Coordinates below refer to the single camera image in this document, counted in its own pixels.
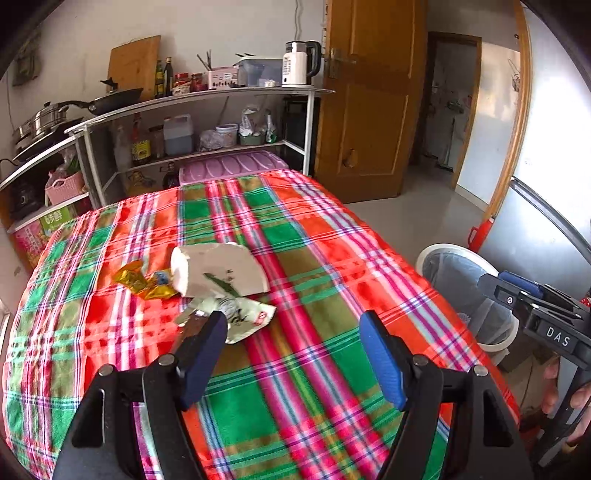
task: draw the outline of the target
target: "refrigerator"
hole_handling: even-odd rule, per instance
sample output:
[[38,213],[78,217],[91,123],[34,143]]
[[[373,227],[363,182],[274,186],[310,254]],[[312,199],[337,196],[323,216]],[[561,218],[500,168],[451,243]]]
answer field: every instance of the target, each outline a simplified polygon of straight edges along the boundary
[[532,92],[508,194],[479,255],[577,299],[591,287],[591,92],[529,9]]

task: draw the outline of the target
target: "plaid bedspread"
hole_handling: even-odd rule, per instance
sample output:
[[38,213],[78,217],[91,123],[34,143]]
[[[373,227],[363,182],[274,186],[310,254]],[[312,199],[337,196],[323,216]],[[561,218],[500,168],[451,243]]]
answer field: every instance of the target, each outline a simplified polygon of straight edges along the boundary
[[[122,265],[168,267],[176,245],[234,241],[263,266],[277,306],[269,326],[226,346],[202,400],[187,414],[209,478],[371,479],[401,414],[379,389],[358,335],[374,309],[414,353],[499,372],[451,307],[375,232],[315,181],[293,171],[146,194],[90,212],[50,239],[30,279],[3,371],[7,441],[51,478],[74,411],[97,369],[143,367],[178,335],[178,297],[143,301],[111,281]],[[136,407],[142,460],[159,478],[145,410]],[[443,408],[426,478],[443,461]]]

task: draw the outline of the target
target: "chopsticks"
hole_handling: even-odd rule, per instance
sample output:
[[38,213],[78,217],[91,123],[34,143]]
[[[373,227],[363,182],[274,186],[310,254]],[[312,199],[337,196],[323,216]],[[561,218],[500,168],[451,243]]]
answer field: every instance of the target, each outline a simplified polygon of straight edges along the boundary
[[203,59],[201,58],[201,55],[200,55],[199,53],[197,54],[197,58],[198,58],[198,59],[199,59],[199,61],[200,61],[200,62],[203,64],[203,66],[205,67],[205,69],[206,69],[208,72],[211,72],[211,71],[213,70],[213,69],[212,69],[212,51],[211,51],[211,49],[210,49],[210,50],[208,50],[208,51],[206,52],[206,54],[207,54],[207,63],[205,63],[205,62],[203,61]]

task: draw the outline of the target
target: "electric kettle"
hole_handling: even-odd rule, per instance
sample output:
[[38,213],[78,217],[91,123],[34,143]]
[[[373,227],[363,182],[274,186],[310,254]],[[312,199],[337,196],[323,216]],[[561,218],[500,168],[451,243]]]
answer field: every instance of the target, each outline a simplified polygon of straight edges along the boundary
[[311,85],[320,71],[322,46],[316,41],[290,41],[285,44],[281,86]]

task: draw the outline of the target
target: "fire extinguisher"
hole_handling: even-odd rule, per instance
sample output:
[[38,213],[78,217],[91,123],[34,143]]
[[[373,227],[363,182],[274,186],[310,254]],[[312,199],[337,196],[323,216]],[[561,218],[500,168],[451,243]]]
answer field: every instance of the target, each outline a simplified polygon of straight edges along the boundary
[[479,227],[473,226],[470,230],[470,234],[468,235],[468,248],[474,253],[478,253],[482,247],[488,232],[491,231],[492,223],[492,218],[489,218],[482,222]]

